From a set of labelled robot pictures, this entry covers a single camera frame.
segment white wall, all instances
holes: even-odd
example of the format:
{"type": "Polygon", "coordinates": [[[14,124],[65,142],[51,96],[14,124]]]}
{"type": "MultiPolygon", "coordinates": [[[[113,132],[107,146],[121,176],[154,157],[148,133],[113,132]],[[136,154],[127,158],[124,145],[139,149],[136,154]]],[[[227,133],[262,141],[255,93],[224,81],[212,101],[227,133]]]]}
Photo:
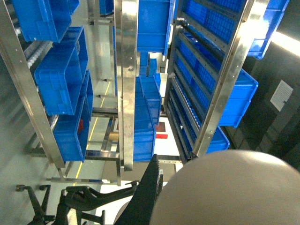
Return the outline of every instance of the white wall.
{"type": "Polygon", "coordinates": [[[165,123],[166,132],[157,132],[157,134],[168,134],[168,138],[155,140],[154,154],[167,155],[167,156],[179,156],[179,152],[176,146],[176,142],[168,118],[161,117],[159,119],[159,122],[165,123]]]}

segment stainless steel shelving rack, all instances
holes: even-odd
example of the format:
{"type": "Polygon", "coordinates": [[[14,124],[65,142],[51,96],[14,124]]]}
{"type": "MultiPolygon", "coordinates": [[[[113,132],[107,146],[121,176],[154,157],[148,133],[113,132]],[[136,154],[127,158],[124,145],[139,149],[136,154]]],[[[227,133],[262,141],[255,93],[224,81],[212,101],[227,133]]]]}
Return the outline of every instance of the stainless steel shelving rack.
{"type": "MultiPolygon", "coordinates": [[[[114,1],[114,15],[103,18],[99,16],[99,5],[94,0],[86,0],[89,25],[107,25],[110,35],[111,77],[115,78],[115,66],[118,83],[118,110],[93,108],[93,117],[108,117],[102,150],[87,150],[86,160],[115,161],[117,180],[103,182],[95,179],[75,179],[68,177],[73,162],[64,163],[53,135],[57,116],[48,118],[35,85],[30,67],[40,56],[50,49],[51,42],[34,41],[23,51],[20,44],[21,29],[17,19],[11,19],[13,7],[10,1],[0,0],[0,53],[8,68],[10,76],[20,95],[30,121],[35,129],[37,140],[28,152],[32,157],[47,157],[55,166],[60,177],[49,178],[52,182],[78,184],[112,184],[120,185],[121,168],[133,169],[134,112],[135,112],[135,77],[139,71],[139,54],[137,53],[138,0],[114,1]],[[115,27],[116,48],[113,46],[113,26],[115,27]],[[111,152],[108,144],[109,133],[115,119],[119,120],[119,143],[117,152],[111,152]]],[[[159,156],[161,163],[180,163],[177,156],[159,156]]]]}
{"type": "MultiPolygon", "coordinates": [[[[176,103],[181,103],[183,105],[185,113],[187,114],[193,129],[197,133],[197,140],[193,144],[193,152],[199,156],[205,154],[225,108],[226,102],[228,101],[230,93],[236,82],[239,71],[241,70],[241,66],[245,60],[251,43],[253,42],[255,27],[259,24],[259,21],[268,4],[268,0],[248,0],[245,2],[242,13],[237,14],[207,0],[196,1],[205,4],[209,9],[215,10],[229,18],[234,19],[237,21],[237,26],[235,28],[235,34],[233,35],[230,43],[225,45],[224,42],[222,42],[219,38],[215,37],[212,33],[185,14],[184,7],[187,3],[187,0],[179,0],[177,18],[173,22],[174,29],[172,34],[171,57],[168,68],[165,109],[180,151],[180,158],[177,156],[159,156],[159,160],[162,163],[180,163],[180,161],[185,163],[187,161],[187,158],[184,156],[184,152],[187,151],[186,145],[183,142],[180,127],[173,120],[173,115],[176,110],[176,103]],[[222,59],[222,67],[220,72],[214,71],[212,68],[208,67],[208,69],[211,71],[211,74],[215,77],[218,77],[218,83],[215,88],[214,95],[211,97],[212,103],[209,107],[202,127],[197,126],[195,119],[191,114],[187,103],[174,79],[175,76],[180,79],[180,72],[174,65],[174,59],[176,57],[182,58],[176,48],[178,47],[178,42],[180,39],[185,41],[184,37],[182,36],[182,32],[184,29],[188,29],[188,25],[193,26],[210,39],[213,39],[215,44],[218,45],[225,53],[225,57],[222,59]],[[171,89],[176,91],[179,98],[174,99],[174,96],[170,92],[171,89]],[[170,107],[171,101],[175,102],[175,108],[170,107]]],[[[96,10],[95,1],[87,0],[87,3],[89,12],[88,23],[95,26],[109,26],[111,62],[116,63],[116,71],[114,66],[111,66],[111,72],[112,77],[115,76],[116,72],[118,84],[118,93],[116,93],[118,97],[118,110],[93,108],[93,116],[110,118],[110,123],[106,130],[107,134],[105,135],[106,139],[104,139],[103,144],[107,141],[107,137],[111,131],[111,125],[114,119],[118,117],[119,151],[105,152],[87,150],[86,160],[116,161],[118,180],[110,181],[109,184],[120,185],[121,167],[123,166],[125,171],[130,171],[133,169],[135,77],[138,75],[137,71],[139,71],[139,54],[137,52],[139,1],[115,0],[114,15],[108,18],[100,18],[96,16],[94,13],[96,10]],[[113,26],[115,27],[115,48],[113,46],[113,26]]],[[[11,20],[8,7],[9,6],[6,5],[5,0],[0,0],[0,30],[5,30],[5,32],[3,32],[0,36],[0,53],[17,88],[40,143],[31,151],[32,156],[46,156],[50,164],[57,168],[60,177],[50,178],[50,180],[53,182],[107,184],[102,180],[74,179],[68,177],[68,172],[70,171],[73,163],[69,162],[68,164],[65,164],[62,160],[60,151],[52,133],[56,118],[49,119],[47,117],[44,106],[39,97],[38,89],[36,88],[30,71],[30,65],[34,63],[36,58],[43,54],[45,49],[49,49],[51,43],[34,41],[30,44],[26,51],[23,51],[19,40],[21,30],[19,27],[14,26],[15,21],[11,20]]],[[[197,55],[197,57],[199,60],[204,60],[200,55],[197,55]]],[[[189,85],[184,83],[183,87],[184,91],[188,94],[189,100],[192,102],[192,104],[197,106],[197,100],[189,91],[189,85]]]]}
{"type": "MultiPolygon", "coordinates": [[[[200,3],[210,10],[218,12],[227,18],[234,20],[236,22],[236,26],[231,41],[229,44],[226,44],[224,41],[215,36],[212,32],[207,30],[185,13],[187,0],[179,0],[178,2],[177,18],[173,21],[174,29],[172,34],[172,48],[168,67],[168,80],[164,106],[176,139],[178,149],[180,151],[180,158],[183,163],[188,160],[189,153],[186,149],[185,140],[182,137],[183,134],[179,122],[174,119],[175,113],[179,115],[183,127],[186,126],[186,121],[184,121],[184,119],[180,116],[183,112],[178,111],[176,104],[180,103],[183,106],[184,113],[187,115],[189,123],[192,125],[191,128],[197,134],[197,139],[195,143],[193,143],[190,138],[191,134],[187,132],[188,141],[191,143],[191,146],[193,146],[193,153],[197,154],[198,156],[203,156],[210,145],[247,53],[255,38],[256,28],[260,26],[263,14],[269,3],[268,0],[248,0],[244,2],[243,10],[241,10],[240,13],[236,13],[208,0],[195,0],[195,2],[200,3]],[[183,35],[184,30],[190,31],[190,26],[210,39],[225,54],[224,57],[221,56],[220,61],[222,62],[222,67],[219,72],[214,67],[211,67],[209,63],[207,63],[206,59],[199,54],[198,50],[195,49],[183,35]],[[205,68],[217,81],[217,85],[212,96],[208,94],[208,91],[204,86],[202,87],[204,94],[211,101],[207,113],[205,113],[199,106],[197,98],[191,91],[191,87],[183,79],[180,70],[174,63],[176,57],[179,57],[197,84],[199,86],[202,85],[184,57],[178,51],[180,41],[183,41],[194,54],[194,56],[200,62],[203,62],[205,68]],[[197,126],[196,120],[193,117],[186,100],[180,92],[175,77],[180,81],[189,101],[196,111],[197,116],[205,118],[201,127],[197,126]],[[175,90],[177,96],[179,97],[174,97],[171,90],[175,90]]],[[[196,33],[190,33],[196,39],[199,38],[196,33]]]]}

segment chair leg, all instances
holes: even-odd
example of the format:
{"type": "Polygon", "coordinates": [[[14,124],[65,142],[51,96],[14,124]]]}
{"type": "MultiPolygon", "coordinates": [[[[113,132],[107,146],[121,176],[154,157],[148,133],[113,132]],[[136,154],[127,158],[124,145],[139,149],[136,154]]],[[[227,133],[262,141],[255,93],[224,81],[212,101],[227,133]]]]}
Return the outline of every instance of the chair leg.
{"type": "Polygon", "coordinates": [[[83,212],[82,219],[86,219],[92,222],[100,223],[101,225],[105,225],[105,210],[102,211],[102,216],[100,217],[83,212]]]}
{"type": "Polygon", "coordinates": [[[32,205],[33,210],[34,210],[35,217],[43,217],[45,215],[45,212],[42,210],[42,207],[39,204],[38,199],[37,199],[32,187],[25,186],[25,185],[17,185],[15,190],[18,191],[18,192],[19,191],[24,191],[24,190],[28,191],[28,195],[29,195],[31,205],[32,205]]]}
{"type": "Polygon", "coordinates": [[[42,191],[44,191],[45,188],[47,190],[46,190],[43,202],[42,202],[42,210],[43,210],[44,213],[47,212],[47,205],[48,205],[48,200],[49,200],[49,194],[50,194],[51,185],[41,185],[41,186],[39,186],[39,189],[42,190],[42,191]]]}

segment chair backrest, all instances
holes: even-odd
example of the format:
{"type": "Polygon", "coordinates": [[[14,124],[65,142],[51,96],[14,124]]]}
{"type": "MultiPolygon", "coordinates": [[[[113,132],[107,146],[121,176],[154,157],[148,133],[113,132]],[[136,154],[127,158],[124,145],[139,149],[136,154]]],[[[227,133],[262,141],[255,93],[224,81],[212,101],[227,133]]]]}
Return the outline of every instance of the chair backrest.
{"type": "Polygon", "coordinates": [[[128,206],[114,225],[148,225],[158,195],[159,164],[155,154],[128,206]]]}

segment yellow floor line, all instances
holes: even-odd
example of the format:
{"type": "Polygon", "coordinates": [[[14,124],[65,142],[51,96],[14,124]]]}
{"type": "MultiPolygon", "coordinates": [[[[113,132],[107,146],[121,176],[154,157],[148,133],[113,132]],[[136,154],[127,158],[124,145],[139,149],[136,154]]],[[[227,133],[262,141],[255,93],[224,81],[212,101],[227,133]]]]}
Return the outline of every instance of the yellow floor line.
{"type": "MultiPolygon", "coordinates": [[[[111,84],[111,81],[108,83],[108,85],[107,85],[107,88],[106,88],[106,91],[105,91],[105,94],[104,95],[107,95],[107,92],[108,92],[108,89],[109,89],[109,86],[110,86],[110,84],[111,84]]],[[[105,97],[102,99],[102,103],[101,103],[101,105],[100,105],[100,108],[102,108],[102,106],[103,106],[103,103],[104,103],[104,100],[105,100],[105,97]]],[[[89,138],[89,141],[92,139],[92,135],[93,135],[93,133],[94,133],[94,130],[95,130],[95,127],[96,127],[96,124],[97,124],[97,121],[98,121],[98,117],[96,118],[96,120],[95,120],[95,123],[94,123],[94,125],[93,125],[93,129],[92,129],[92,131],[91,131],[91,133],[90,133],[90,138],[89,138]]],[[[81,167],[82,167],[82,165],[83,165],[83,163],[81,162],[80,163],[80,165],[79,165],[79,168],[78,168],[78,171],[77,171],[77,174],[76,174],[76,179],[79,177],[79,174],[80,174],[80,171],[81,171],[81,167]]]]}

